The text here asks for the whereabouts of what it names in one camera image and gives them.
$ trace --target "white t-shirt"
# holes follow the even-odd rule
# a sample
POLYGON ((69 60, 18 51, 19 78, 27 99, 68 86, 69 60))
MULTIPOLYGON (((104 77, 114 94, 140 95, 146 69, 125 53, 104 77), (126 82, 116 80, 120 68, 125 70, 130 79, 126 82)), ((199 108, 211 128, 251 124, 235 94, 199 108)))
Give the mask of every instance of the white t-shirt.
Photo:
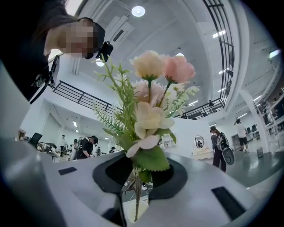
POLYGON ((236 124, 235 125, 237 131, 238 131, 238 135, 239 135, 239 138, 245 138, 246 135, 245 135, 245 127, 240 123, 240 124, 236 124))
POLYGON ((65 147, 66 142, 67 142, 67 139, 66 139, 66 138, 62 139, 60 146, 65 147))

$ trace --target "flower stem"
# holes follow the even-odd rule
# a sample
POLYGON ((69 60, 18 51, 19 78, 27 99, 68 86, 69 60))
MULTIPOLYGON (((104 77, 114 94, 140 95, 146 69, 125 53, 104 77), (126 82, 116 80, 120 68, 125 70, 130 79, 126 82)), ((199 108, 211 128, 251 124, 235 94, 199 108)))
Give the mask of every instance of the flower stem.
POLYGON ((164 94, 163 94, 163 97, 162 97, 162 99, 161 99, 161 101, 160 101, 158 107, 161 106, 161 104, 162 104, 162 102, 163 102, 163 100, 164 100, 164 97, 165 97, 165 95, 166 95, 166 93, 167 93, 167 90, 169 89, 169 87, 170 87, 171 84, 172 84, 172 83, 169 81, 169 83, 168 83, 168 85, 167 85, 167 87, 166 87, 166 90, 165 90, 165 92, 164 92, 164 94))
POLYGON ((151 102, 151 80, 148 81, 148 88, 149 88, 149 97, 148 97, 148 102, 151 102))

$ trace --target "chair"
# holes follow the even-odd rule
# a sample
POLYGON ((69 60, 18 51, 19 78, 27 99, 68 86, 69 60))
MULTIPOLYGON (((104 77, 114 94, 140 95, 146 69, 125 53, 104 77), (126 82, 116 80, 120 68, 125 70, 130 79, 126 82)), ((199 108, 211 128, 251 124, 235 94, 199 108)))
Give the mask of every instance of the chair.
POLYGON ((37 143, 39 142, 39 140, 41 139, 43 135, 39 134, 39 133, 35 133, 32 138, 30 139, 29 143, 34 146, 37 149, 37 143))

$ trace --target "black pants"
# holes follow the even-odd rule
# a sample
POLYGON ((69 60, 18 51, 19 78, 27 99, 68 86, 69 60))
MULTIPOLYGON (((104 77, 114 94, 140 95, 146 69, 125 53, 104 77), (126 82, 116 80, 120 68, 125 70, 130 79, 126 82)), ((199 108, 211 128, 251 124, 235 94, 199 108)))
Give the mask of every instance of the black pants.
POLYGON ((226 172, 227 163, 223 158, 222 151, 216 149, 213 157, 213 165, 219 168, 220 161, 221 161, 221 170, 226 172))
POLYGON ((64 148, 63 146, 60 146, 60 151, 61 151, 60 156, 61 157, 63 157, 63 148, 64 148))

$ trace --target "backpack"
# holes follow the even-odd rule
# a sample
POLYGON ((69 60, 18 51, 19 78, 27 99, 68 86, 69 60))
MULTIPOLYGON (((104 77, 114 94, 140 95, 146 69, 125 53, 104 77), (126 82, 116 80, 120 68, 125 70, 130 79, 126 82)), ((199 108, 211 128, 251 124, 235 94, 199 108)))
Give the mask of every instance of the backpack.
POLYGON ((76 151, 78 151, 79 150, 79 148, 81 147, 81 142, 82 142, 82 140, 83 139, 88 139, 89 137, 80 137, 79 139, 78 139, 78 142, 76 143, 76 145, 74 146, 74 149, 76 150, 76 151))
POLYGON ((228 139, 223 133, 220 133, 218 136, 217 147, 220 151, 222 151, 222 155, 224 157, 225 162, 229 165, 234 164, 234 150, 230 148, 228 139))
POLYGON ((223 151, 225 148, 230 147, 228 139, 223 133, 220 133, 219 136, 218 136, 217 147, 220 151, 223 151))

